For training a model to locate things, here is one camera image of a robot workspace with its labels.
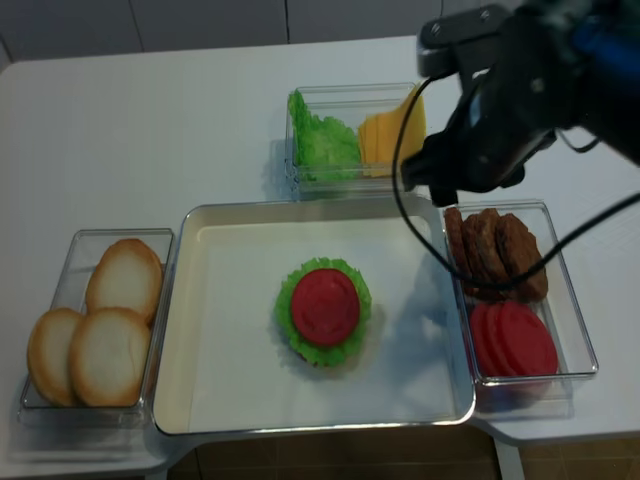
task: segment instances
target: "yellow cheese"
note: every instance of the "yellow cheese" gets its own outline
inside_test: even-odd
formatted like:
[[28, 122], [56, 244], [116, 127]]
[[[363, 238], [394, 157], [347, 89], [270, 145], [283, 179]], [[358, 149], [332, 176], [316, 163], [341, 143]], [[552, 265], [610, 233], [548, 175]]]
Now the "yellow cheese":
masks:
[[[409, 96], [402, 102], [402, 105], [395, 110], [369, 117], [360, 125], [358, 132], [362, 132], [360, 152], [363, 163], [367, 165], [390, 165], [392, 163], [400, 126], [416, 88], [411, 91]], [[426, 136], [427, 121], [424, 114], [424, 102], [420, 97], [413, 107], [404, 132], [402, 146], [400, 147], [400, 163], [420, 151]], [[379, 172], [371, 172], [369, 175], [379, 177], [389, 174], [390, 172], [381, 170]]]

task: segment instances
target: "green lettuce leaf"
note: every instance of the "green lettuce leaf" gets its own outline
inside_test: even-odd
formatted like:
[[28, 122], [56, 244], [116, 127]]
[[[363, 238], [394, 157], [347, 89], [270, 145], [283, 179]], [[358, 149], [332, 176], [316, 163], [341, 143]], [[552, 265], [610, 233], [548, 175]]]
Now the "green lettuce leaf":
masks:
[[358, 176], [355, 168], [340, 171], [340, 167], [360, 165], [358, 137], [351, 128], [337, 118], [320, 120], [312, 115], [298, 90], [289, 95], [289, 113], [293, 120], [296, 163], [318, 167], [314, 173], [302, 173], [303, 180], [345, 180]]
[[[358, 325], [344, 342], [333, 347], [319, 347], [305, 340], [293, 323], [291, 315], [291, 298], [293, 291], [307, 273], [320, 268], [340, 270], [351, 279], [360, 300], [360, 318]], [[341, 259], [314, 258], [289, 274], [282, 282], [280, 294], [276, 299], [275, 318], [282, 328], [293, 350], [298, 352], [307, 362], [317, 367], [335, 367], [343, 363], [348, 356], [358, 353], [366, 333], [366, 322], [371, 317], [371, 294], [358, 270]]]

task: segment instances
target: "clear plastic container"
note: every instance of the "clear plastic container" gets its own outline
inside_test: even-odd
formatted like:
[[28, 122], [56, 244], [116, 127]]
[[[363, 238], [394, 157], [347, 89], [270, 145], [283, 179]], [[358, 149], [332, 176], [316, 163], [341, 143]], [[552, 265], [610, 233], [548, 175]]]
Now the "clear plastic container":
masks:
[[[350, 85], [335, 87], [300, 87], [305, 103], [313, 115], [332, 116], [358, 133], [358, 127], [371, 115], [398, 107], [411, 92], [413, 83]], [[294, 196], [301, 199], [362, 195], [391, 192], [391, 165], [360, 164], [345, 167], [302, 166], [296, 162], [296, 145], [291, 115], [287, 108], [285, 140], [285, 172]], [[315, 180], [322, 174], [333, 174], [330, 181]]]
[[137, 238], [162, 262], [164, 279], [153, 323], [140, 395], [129, 407], [58, 407], [43, 399], [29, 377], [20, 398], [18, 419], [28, 426], [138, 427], [150, 418], [150, 400], [158, 370], [158, 355], [166, 325], [166, 308], [173, 274], [173, 232], [170, 229], [81, 230], [75, 234], [64, 263], [51, 308], [68, 307], [86, 313], [85, 292], [104, 252], [118, 240]]
[[[514, 214], [536, 236], [542, 254], [557, 243], [551, 217], [543, 202], [474, 203], [458, 208], [463, 219], [485, 208], [496, 208], [501, 215]], [[464, 295], [462, 285], [455, 281], [479, 412], [500, 413], [500, 418], [505, 418], [505, 412], [526, 410], [533, 402], [563, 401], [566, 404], [577, 382], [593, 378], [598, 371], [598, 361], [561, 253], [547, 264], [546, 273], [549, 280], [547, 297], [542, 302], [529, 304], [546, 325], [558, 353], [558, 373], [546, 376], [487, 377], [481, 372], [469, 323], [471, 312], [480, 301]]]

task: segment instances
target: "white table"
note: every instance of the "white table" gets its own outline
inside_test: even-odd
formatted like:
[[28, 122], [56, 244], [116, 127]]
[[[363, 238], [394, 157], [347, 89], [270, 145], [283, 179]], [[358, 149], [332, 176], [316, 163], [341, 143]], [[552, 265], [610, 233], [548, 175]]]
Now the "white table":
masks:
[[[0, 477], [161, 469], [206, 440], [152, 428], [65, 438], [17, 423], [27, 338], [71, 237], [81, 228], [178, 232], [200, 204], [286, 198], [274, 178], [287, 93], [417, 80], [414, 55], [406, 37], [29, 62], [0, 76]], [[454, 79], [427, 90], [430, 131], [457, 95]], [[563, 235], [638, 189], [638, 170], [608, 148], [576, 156], [558, 143], [530, 163], [521, 186], [482, 198], [543, 198]], [[573, 416], [478, 424], [511, 442], [640, 431], [639, 238], [636, 208], [566, 250], [601, 365], [576, 392]]]

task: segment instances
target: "red tomato slice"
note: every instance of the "red tomato slice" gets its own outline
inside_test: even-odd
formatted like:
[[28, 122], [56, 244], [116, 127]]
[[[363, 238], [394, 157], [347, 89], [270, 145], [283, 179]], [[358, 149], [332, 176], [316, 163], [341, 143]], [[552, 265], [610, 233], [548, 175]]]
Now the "red tomato slice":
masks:
[[353, 282], [340, 270], [323, 268], [305, 275], [291, 299], [293, 323], [319, 346], [343, 342], [358, 325], [360, 299]]
[[497, 369], [497, 376], [514, 377], [518, 375], [518, 373], [507, 359], [504, 344], [501, 341], [502, 339], [498, 332], [498, 322], [501, 310], [501, 303], [491, 305], [489, 307], [489, 310], [487, 311], [487, 318], [484, 322], [484, 335], [487, 339], [487, 350], [489, 351], [491, 358], [493, 358]]
[[552, 375], [558, 354], [544, 323], [526, 305], [505, 303], [498, 332], [509, 363], [519, 375]]
[[487, 341], [484, 337], [484, 323], [487, 320], [488, 311], [489, 305], [485, 303], [481, 303], [473, 309], [471, 314], [471, 335], [473, 336], [473, 346], [476, 351], [480, 372], [487, 377], [495, 377], [499, 375], [498, 369], [489, 354]]

